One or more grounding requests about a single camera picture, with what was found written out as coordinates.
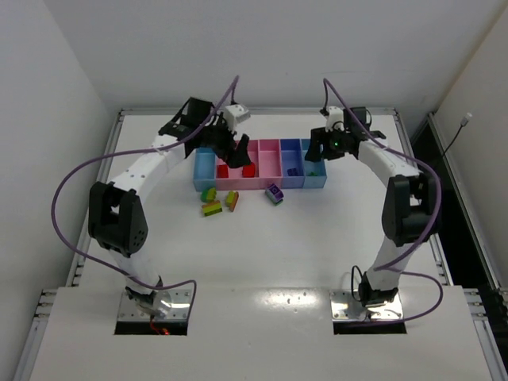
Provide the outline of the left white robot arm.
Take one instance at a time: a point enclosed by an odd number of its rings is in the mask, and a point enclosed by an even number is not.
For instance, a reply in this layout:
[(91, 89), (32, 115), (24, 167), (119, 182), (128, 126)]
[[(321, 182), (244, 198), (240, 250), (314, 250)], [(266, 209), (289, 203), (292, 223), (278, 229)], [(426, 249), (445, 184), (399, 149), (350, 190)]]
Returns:
[(247, 120), (246, 106), (233, 103), (221, 112), (212, 102), (189, 98), (159, 129), (147, 153), (108, 183), (90, 189), (88, 233), (109, 251), (126, 273), (126, 292), (142, 310), (154, 310), (163, 281), (142, 247), (148, 238), (144, 202), (155, 186), (195, 149), (208, 148), (230, 168), (250, 164), (247, 135), (236, 138)]

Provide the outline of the purple curved lego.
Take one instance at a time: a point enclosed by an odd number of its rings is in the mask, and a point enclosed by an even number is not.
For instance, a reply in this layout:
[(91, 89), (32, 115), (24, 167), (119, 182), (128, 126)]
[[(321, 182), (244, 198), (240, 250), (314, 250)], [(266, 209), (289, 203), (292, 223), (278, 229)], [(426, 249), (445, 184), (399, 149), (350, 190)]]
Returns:
[(275, 200), (277, 200), (279, 198), (284, 198), (284, 194), (283, 194), (282, 190), (274, 183), (270, 184), (265, 189), (265, 194), (267, 195), (267, 197), (270, 199), (270, 201), (273, 204), (275, 203)]

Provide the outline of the red apple lego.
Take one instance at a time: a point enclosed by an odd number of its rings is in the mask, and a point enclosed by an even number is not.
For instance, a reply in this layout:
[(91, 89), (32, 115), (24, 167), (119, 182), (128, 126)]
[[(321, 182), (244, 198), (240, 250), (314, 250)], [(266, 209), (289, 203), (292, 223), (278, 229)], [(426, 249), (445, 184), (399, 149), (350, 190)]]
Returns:
[(254, 163), (250, 163), (242, 167), (242, 177), (243, 178), (254, 178), (256, 177), (256, 165)]

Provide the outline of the tan lego brick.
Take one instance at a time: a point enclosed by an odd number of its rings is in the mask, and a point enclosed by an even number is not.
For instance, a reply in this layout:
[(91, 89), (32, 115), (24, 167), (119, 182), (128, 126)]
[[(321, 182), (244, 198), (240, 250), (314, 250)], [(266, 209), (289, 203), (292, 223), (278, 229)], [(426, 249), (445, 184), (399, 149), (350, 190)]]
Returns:
[(233, 192), (231, 200), (230, 200), (230, 203), (229, 203), (229, 210), (231, 212), (233, 212), (235, 210), (237, 202), (238, 202), (238, 199), (239, 199), (239, 193), (238, 192)]

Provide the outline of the red lego brick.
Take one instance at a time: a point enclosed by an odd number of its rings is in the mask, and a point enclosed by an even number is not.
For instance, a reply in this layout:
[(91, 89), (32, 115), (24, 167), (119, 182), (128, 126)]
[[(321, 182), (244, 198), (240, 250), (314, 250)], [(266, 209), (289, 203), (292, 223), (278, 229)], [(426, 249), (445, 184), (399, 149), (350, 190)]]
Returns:
[(226, 164), (217, 165), (217, 178), (227, 179), (229, 177), (229, 167)]

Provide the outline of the lime curved lego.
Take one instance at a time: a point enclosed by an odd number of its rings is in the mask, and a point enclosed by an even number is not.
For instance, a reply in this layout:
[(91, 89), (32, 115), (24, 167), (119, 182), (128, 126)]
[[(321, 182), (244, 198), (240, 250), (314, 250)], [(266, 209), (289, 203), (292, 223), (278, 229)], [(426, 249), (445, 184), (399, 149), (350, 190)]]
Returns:
[(229, 193), (227, 194), (226, 198), (225, 198), (225, 204), (227, 206), (230, 206), (234, 200), (234, 197), (235, 197), (235, 194), (236, 192), (233, 191), (233, 190), (230, 190)]

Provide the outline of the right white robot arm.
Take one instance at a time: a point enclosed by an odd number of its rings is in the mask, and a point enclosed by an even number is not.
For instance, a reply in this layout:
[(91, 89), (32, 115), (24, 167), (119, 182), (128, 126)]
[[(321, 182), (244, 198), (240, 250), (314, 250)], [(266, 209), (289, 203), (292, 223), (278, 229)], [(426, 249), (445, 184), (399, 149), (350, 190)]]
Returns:
[(410, 258), (406, 251), (419, 239), (427, 241), (438, 228), (439, 217), (433, 214), (440, 209), (437, 181), (387, 147), (384, 134), (370, 130), (371, 115), (366, 108), (347, 111), (327, 106), (321, 114), (325, 126), (310, 131), (305, 160), (335, 160), (349, 154), (369, 167), (386, 187), (383, 243), (373, 265), (361, 275), (357, 301), (362, 306), (391, 302)]

